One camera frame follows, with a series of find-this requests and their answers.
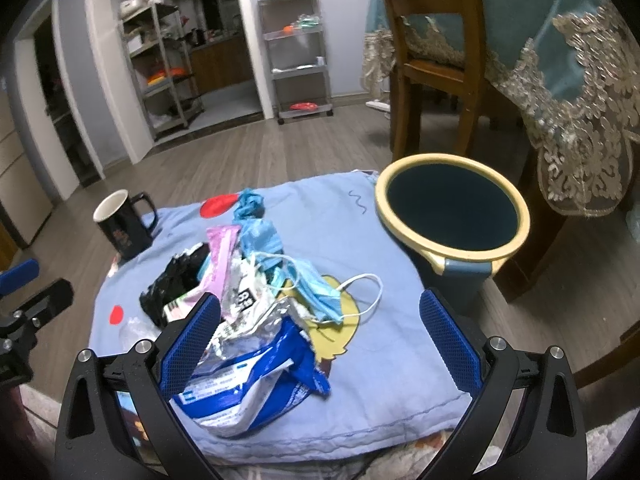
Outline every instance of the bed sheet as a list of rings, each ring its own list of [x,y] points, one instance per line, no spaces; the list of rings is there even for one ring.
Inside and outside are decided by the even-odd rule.
[[[326,344],[317,350],[332,388],[328,398],[310,396],[265,427],[234,439],[213,436],[174,405],[203,453],[235,465],[336,460],[455,427],[470,397],[456,388],[420,322],[422,284],[378,219],[372,178],[362,172],[331,174],[258,192],[286,254],[310,260],[322,275],[338,282],[375,273],[385,290],[378,307],[349,330],[324,329]],[[152,247],[105,280],[95,301],[89,342],[98,355],[126,350],[119,330],[131,317],[144,316],[138,297],[172,255],[205,242],[208,226],[232,221],[232,210],[207,219],[200,207],[159,210]],[[378,288],[361,280],[348,293],[350,308],[361,312]],[[116,305],[124,316],[111,324]]]

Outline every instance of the mug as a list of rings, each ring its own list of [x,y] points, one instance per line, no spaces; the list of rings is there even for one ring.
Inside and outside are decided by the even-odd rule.
[[[154,212],[150,225],[143,224],[133,205],[140,200],[149,204]],[[129,191],[120,189],[111,193],[95,208],[94,222],[120,253],[124,260],[131,260],[151,247],[151,232],[158,225],[158,211],[145,192],[129,197]]]

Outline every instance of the trash pile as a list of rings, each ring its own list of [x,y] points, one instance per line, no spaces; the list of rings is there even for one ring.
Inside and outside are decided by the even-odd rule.
[[[205,292],[220,300],[222,322],[189,384],[174,397],[186,415],[216,436],[258,428],[311,394],[328,396],[330,386],[316,366],[308,323],[340,326],[345,317],[374,308],[382,296],[382,282],[373,274],[354,276],[334,288],[311,262],[287,256],[264,213],[262,196],[245,189],[238,195],[232,225],[208,228],[207,244],[176,254],[140,295],[153,336],[185,318]],[[378,296],[362,313],[343,315],[341,291],[361,278],[378,282]],[[127,343],[140,338],[149,324],[129,321],[120,334]]]

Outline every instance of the shelving unit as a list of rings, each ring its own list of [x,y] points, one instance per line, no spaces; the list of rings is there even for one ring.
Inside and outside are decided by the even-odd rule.
[[[329,69],[318,0],[258,0],[258,6],[262,39],[268,53],[271,80],[276,95],[278,124],[284,124],[285,119],[311,114],[333,115],[334,106],[330,97]],[[290,25],[301,14],[308,14],[309,11],[311,15],[320,18],[318,25],[284,30],[284,27]],[[301,83],[298,78],[304,77],[307,79]],[[318,108],[290,109],[291,105],[299,102],[313,102]]]
[[[168,31],[167,27],[163,28],[160,22],[163,18],[172,15],[175,23],[169,27],[169,29],[172,33],[177,33],[177,38],[168,37],[166,35]],[[129,52],[126,39],[127,35],[137,28],[145,26],[144,43],[136,50]],[[158,140],[159,134],[173,128],[179,126],[187,128],[189,122],[201,113],[202,101],[198,95],[198,87],[194,79],[191,59],[187,43],[184,39],[184,31],[182,29],[182,23],[180,22],[178,7],[151,2],[143,9],[137,10],[132,15],[120,20],[120,35],[125,52],[129,54],[129,71],[134,82],[134,87],[136,88],[140,106],[145,111],[146,121],[154,133],[156,140]],[[178,67],[172,66],[168,52],[177,52],[181,65],[180,68],[186,72],[185,74],[169,76],[169,74],[172,73],[172,68]],[[136,68],[134,62],[142,64],[143,59],[146,59],[148,62],[148,57],[151,56],[155,56],[156,59],[160,60],[166,76],[164,79],[152,85],[143,86],[140,78],[146,80],[149,74],[143,74]],[[180,88],[178,92],[178,85],[183,82],[189,83],[188,92],[185,92],[183,88]],[[171,95],[171,102],[168,108],[173,107],[175,111],[177,111],[177,114],[174,114],[171,120],[166,120],[154,125],[149,114],[149,99],[165,91],[168,91]],[[183,105],[183,102],[189,102],[191,105],[187,108]]]

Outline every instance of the wooden floor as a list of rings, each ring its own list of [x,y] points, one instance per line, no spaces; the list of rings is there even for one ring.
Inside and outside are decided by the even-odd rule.
[[[457,116],[447,105],[429,108],[422,121],[423,151],[448,151]],[[40,262],[40,277],[26,290],[5,298],[3,312],[58,277],[74,285],[76,300],[39,333],[31,353],[33,386],[61,399],[72,362],[84,348],[94,298],[113,257],[113,249],[92,223],[92,212],[111,191],[148,192],[158,207],[177,206],[233,192],[318,174],[355,168],[384,168],[390,161],[388,120],[363,105],[336,108],[320,117],[278,126],[260,121],[219,132],[146,158],[58,206],[23,257]],[[474,158],[515,181],[527,141],[515,128],[489,131],[481,123]],[[618,342],[640,319],[640,248],[615,212],[601,219],[570,219],[550,267],[538,284],[507,304],[489,280],[474,303],[473,315],[487,335],[504,336],[514,348],[564,348],[574,370]],[[580,395],[588,426],[611,420],[640,404],[640,363],[585,388]],[[513,418],[510,407],[505,424]],[[507,428],[501,428],[504,438]]]

